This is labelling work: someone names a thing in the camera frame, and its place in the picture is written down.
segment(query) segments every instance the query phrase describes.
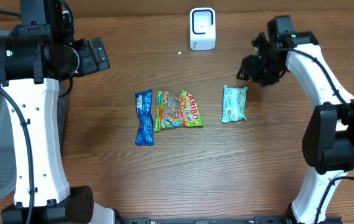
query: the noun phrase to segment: white plug-in device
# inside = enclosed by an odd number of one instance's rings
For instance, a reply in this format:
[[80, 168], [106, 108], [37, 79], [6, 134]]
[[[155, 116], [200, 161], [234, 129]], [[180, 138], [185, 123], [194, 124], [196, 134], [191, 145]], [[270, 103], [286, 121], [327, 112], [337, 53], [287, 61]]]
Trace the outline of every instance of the white plug-in device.
[[198, 7], [190, 15], [190, 48], [211, 50], [215, 47], [215, 11], [210, 7]]

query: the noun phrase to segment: light blue snack wrapper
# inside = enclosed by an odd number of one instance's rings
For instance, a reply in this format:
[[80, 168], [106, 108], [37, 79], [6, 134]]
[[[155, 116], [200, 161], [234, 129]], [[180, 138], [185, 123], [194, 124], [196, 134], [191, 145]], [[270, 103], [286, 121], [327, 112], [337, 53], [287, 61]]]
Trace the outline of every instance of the light blue snack wrapper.
[[243, 88], [228, 88], [224, 86], [222, 123], [241, 119], [247, 121], [245, 115], [247, 89], [247, 86]]

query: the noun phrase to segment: wooden table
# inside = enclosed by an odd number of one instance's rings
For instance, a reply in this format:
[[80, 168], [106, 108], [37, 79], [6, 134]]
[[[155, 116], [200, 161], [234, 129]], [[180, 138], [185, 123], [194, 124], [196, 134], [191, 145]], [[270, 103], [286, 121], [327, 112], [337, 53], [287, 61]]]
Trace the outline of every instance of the wooden table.
[[[75, 79], [63, 153], [70, 185], [91, 186], [98, 203], [124, 217], [284, 214], [307, 170], [309, 101], [290, 73], [266, 88], [236, 79], [241, 59], [254, 53], [251, 40], [284, 14], [315, 34], [354, 94], [354, 10], [217, 14], [217, 46], [202, 52], [189, 49], [188, 16], [77, 19], [76, 39], [102, 37], [112, 67]], [[224, 85], [248, 86], [247, 122], [221, 124]], [[161, 131], [155, 146], [136, 147], [134, 94], [150, 88], [191, 92], [204, 128]], [[0, 200], [0, 211], [10, 203], [12, 195]], [[340, 184], [327, 213], [354, 223], [354, 182]]]

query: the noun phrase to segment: blue candy wrapper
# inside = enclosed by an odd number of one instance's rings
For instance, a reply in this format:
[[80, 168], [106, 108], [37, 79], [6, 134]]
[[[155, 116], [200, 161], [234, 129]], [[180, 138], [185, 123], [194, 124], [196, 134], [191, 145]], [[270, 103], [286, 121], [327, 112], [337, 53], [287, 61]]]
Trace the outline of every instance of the blue candy wrapper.
[[153, 146], [152, 90], [136, 93], [135, 100], [137, 115], [141, 121], [135, 145]]

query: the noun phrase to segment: colorful candy bag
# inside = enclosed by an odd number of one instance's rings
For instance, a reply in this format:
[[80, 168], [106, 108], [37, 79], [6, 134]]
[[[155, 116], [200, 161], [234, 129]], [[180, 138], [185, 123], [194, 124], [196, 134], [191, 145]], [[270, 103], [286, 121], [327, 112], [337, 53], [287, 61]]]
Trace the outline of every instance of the colorful candy bag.
[[182, 90], [181, 95], [176, 97], [168, 91], [157, 92], [155, 132], [165, 128], [197, 126], [203, 126], [202, 115], [190, 93]]
[[247, 86], [244, 88], [228, 88], [224, 86], [222, 123], [241, 119], [247, 121], [245, 115], [246, 92]]
[[135, 94], [139, 125], [135, 145], [153, 146], [152, 90]]

